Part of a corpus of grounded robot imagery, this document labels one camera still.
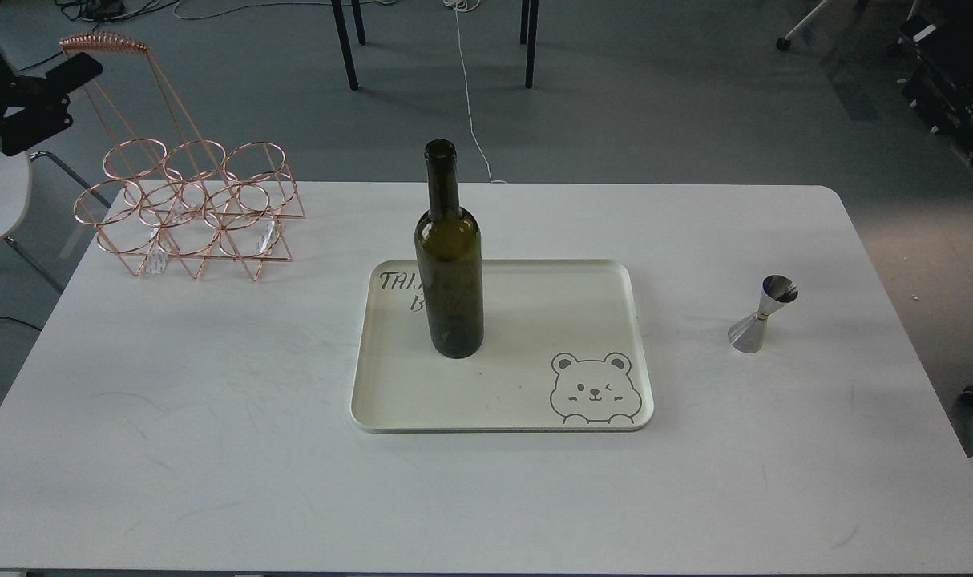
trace black equipment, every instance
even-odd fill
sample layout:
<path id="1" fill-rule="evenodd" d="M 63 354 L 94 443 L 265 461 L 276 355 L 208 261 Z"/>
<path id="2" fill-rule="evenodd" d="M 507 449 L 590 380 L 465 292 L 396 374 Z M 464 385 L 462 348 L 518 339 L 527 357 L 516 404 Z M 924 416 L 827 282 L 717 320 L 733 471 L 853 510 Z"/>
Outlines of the black equipment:
<path id="1" fill-rule="evenodd" d="M 952 135 L 973 168 L 973 0 L 937 0 L 941 18 L 915 16 L 900 34 L 918 52 L 918 69 L 903 94 L 933 127 Z"/>
<path id="2" fill-rule="evenodd" d="M 0 151 L 14 156 L 65 131 L 73 122 L 67 113 L 69 92 L 101 73 L 101 63 L 77 54 L 44 78 L 21 76 L 0 54 Z M 6 116 L 10 109 L 17 110 Z"/>

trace bottle neck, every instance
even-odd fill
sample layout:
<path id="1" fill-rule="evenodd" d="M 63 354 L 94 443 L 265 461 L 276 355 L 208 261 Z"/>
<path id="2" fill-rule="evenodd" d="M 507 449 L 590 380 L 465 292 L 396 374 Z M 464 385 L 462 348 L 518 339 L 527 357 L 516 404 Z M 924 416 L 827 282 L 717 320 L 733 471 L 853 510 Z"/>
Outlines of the bottle neck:
<path id="1" fill-rule="evenodd" d="M 429 182 L 429 220 L 461 218 L 462 208 L 458 204 L 458 178 L 454 169 L 438 171 L 428 165 Z"/>

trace white cable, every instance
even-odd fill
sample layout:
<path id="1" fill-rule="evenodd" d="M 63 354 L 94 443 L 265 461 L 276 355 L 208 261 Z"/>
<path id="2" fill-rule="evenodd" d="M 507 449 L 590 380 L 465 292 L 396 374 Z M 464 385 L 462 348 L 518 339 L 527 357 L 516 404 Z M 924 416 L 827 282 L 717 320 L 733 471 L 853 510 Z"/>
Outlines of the white cable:
<path id="1" fill-rule="evenodd" d="M 454 3 L 457 2 L 464 4 L 464 0 L 454 0 Z M 469 113 L 469 134 L 472 135 L 472 142 L 476 143 L 476 149 L 479 149 L 479 156 L 483 157 L 483 163 L 486 164 L 486 177 L 488 178 L 487 182 L 491 184 L 508 184 L 506 180 L 494 180 L 494 175 L 491 174 L 490 170 L 490 160 L 487 160 L 487 154 L 483 153 L 482 146 L 479 146 L 479 139 L 476 138 L 476 131 L 472 128 L 472 96 L 469 95 L 469 73 L 468 70 L 465 69 L 465 54 L 462 52 L 462 25 L 461 23 L 458 23 L 458 12 L 476 10 L 477 6 L 479 6 L 478 1 L 474 6 L 468 8 L 468 10 L 458 10 L 457 7 L 454 8 L 454 28 L 458 30 L 458 58 L 462 61 L 462 76 L 465 78 L 465 110 Z"/>
<path id="2" fill-rule="evenodd" d="M 469 6 L 468 0 L 443 0 L 443 5 L 456 12 L 471 12 L 472 10 L 479 8 L 480 1 L 482 0 L 476 0 L 476 3 L 473 4 L 472 7 Z"/>

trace gray floor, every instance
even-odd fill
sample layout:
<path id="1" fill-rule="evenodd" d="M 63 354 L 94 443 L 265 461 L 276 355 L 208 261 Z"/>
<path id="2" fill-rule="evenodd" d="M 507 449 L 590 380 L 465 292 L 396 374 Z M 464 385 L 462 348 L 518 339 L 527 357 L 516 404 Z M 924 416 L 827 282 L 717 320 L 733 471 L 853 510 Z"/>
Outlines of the gray floor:
<path id="1" fill-rule="evenodd" d="M 842 0 L 788 54 L 776 51 L 776 37 L 815 3 L 544 0 L 527 91 L 519 1 L 482 0 L 460 16 L 476 135 L 493 178 L 508 182 L 831 187 L 973 455 L 973 410 L 956 401 L 973 384 L 973 172 L 900 95 L 915 61 L 886 56 L 885 46 L 909 2 L 875 0 L 856 11 Z M 47 2 L 3 4 L 0 45 L 17 67 L 88 28 Z M 189 0 L 180 11 L 241 4 Z M 165 10 L 103 30 L 149 44 L 205 135 L 228 147 L 280 143 L 299 180 L 423 180 L 422 146 L 438 136 L 457 144 L 461 180 L 487 180 L 469 135 L 453 12 L 439 0 L 399 0 L 363 14 L 369 45 L 354 47 L 358 92 L 347 88 L 325 6 L 190 22 Z M 164 131 L 141 59 L 99 59 L 103 87 L 132 123 Z M 83 98 L 72 112 L 74 126 L 44 147 L 97 182 L 110 145 Z M 65 281 L 90 240 L 71 218 L 80 190 L 44 162 L 34 178 L 14 236 Z M 44 324 L 57 298 L 0 244 L 0 315 Z M 0 324 L 0 402 L 35 338 Z"/>

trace black metal leg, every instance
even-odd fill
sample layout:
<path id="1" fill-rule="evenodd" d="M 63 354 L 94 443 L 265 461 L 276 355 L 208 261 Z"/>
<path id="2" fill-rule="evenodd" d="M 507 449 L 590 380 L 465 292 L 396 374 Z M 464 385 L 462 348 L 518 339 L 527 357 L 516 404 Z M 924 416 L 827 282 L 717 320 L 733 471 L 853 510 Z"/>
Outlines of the black metal leg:
<path id="1" fill-rule="evenodd" d="M 38 158 L 42 158 L 42 157 L 53 161 L 56 167 L 62 168 L 62 170 L 66 172 L 66 174 L 69 175 L 70 178 L 72 178 L 73 180 L 77 180 L 77 184 L 83 186 L 84 190 L 91 188 L 91 185 L 87 183 L 87 180 L 80 178 L 80 175 L 77 174 L 76 171 L 73 171 L 73 168 L 70 168 L 69 165 L 66 164 L 66 162 L 63 162 L 60 157 L 55 156 L 55 154 L 48 152 L 48 150 L 39 150 L 34 154 L 30 155 L 31 162 L 34 162 Z M 97 198 L 97 200 L 101 202 L 101 204 L 105 204 L 105 208 L 112 208 L 112 202 L 105 200 L 105 197 L 99 194 L 98 191 L 92 190 L 91 194 L 92 196 Z"/>
<path id="2" fill-rule="evenodd" d="M 523 0 L 523 18 L 519 25 L 519 44 L 526 44 L 526 20 L 530 15 L 530 0 Z"/>
<path id="3" fill-rule="evenodd" d="M 344 68 L 348 73 L 348 87 L 351 87 L 352 91 L 357 91 L 358 77 L 355 76 L 355 62 L 351 59 L 351 41 L 348 40 L 348 29 L 344 24 L 344 7 L 341 5 L 341 0 L 332 0 L 330 4 L 333 4 L 333 20 L 337 23 L 337 37 L 341 40 L 341 54 L 344 56 Z"/>
<path id="4" fill-rule="evenodd" d="M 358 32 L 358 43 L 365 46 L 365 25 L 361 21 L 361 0 L 351 0 L 351 14 L 355 17 L 355 32 Z"/>
<path id="5" fill-rule="evenodd" d="M 23 259 L 24 262 L 28 263 L 28 265 L 31 266 L 36 273 L 40 274 L 41 278 L 43 278 L 45 282 L 51 285 L 51 287 L 55 289 L 57 293 L 60 293 L 60 295 L 62 295 L 63 286 L 59 284 L 57 280 L 55 280 L 53 275 L 48 274 L 47 270 L 44 270 L 43 267 L 41 267 L 41 265 L 37 264 L 37 261 L 35 259 L 32 259 L 27 252 L 24 252 L 24 248 L 22 248 L 22 246 L 13 237 L 7 236 L 6 244 L 8 244 L 17 253 L 17 255 L 20 255 L 20 258 Z"/>
<path id="6" fill-rule="evenodd" d="M 533 87 L 533 66 L 537 58 L 537 11 L 540 10 L 540 0 L 530 0 L 530 30 L 528 30 L 528 48 L 526 50 L 526 88 Z"/>

